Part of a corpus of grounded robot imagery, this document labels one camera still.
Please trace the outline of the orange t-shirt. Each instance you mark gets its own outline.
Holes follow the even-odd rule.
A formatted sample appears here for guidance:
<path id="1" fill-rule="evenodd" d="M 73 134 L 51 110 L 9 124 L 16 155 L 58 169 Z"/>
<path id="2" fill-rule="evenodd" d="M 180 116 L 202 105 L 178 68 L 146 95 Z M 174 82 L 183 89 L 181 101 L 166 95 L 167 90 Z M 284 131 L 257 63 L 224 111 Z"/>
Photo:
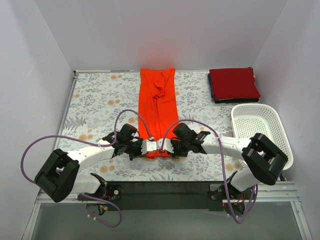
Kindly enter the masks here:
<path id="1" fill-rule="evenodd" d="M 163 70 L 140 70 L 140 90 L 138 113 L 145 121 L 155 141 L 171 139 L 175 135 L 168 128 L 179 120 L 176 91 L 175 68 Z"/>

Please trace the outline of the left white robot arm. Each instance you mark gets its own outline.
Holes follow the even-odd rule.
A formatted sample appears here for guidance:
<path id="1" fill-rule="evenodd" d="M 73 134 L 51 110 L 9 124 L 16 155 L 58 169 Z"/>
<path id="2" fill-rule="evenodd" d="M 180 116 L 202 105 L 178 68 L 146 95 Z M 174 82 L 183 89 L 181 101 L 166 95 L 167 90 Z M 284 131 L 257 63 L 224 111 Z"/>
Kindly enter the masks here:
<path id="1" fill-rule="evenodd" d="M 137 132 L 135 127 L 126 123 L 120 131 L 103 137 L 97 146 L 69 152 L 58 148 L 50 154 L 34 182 L 56 203 L 70 194 L 86 194 L 95 200 L 107 200 L 107 181 L 96 173 L 81 175 L 80 172 L 122 154 L 127 154 L 130 160 L 144 156 L 146 141 L 136 136 Z"/>

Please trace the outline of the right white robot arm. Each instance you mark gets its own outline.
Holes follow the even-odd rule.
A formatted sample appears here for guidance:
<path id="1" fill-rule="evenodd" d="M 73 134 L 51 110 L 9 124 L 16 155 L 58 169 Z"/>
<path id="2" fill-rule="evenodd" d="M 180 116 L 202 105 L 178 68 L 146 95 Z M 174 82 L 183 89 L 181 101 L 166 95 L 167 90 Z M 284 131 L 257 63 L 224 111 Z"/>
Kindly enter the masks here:
<path id="1" fill-rule="evenodd" d="M 175 137 L 170 142 L 174 157 L 186 157 L 189 152 L 222 154 L 246 163 L 226 180 L 224 193 L 232 199 L 259 183 L 273 186 L 289 161 L 288 156 L 262 133 L 250 138 L 218 137 L 208 131 L 197 133 L 185 123 L 179 123 L 172 132 Z"/>

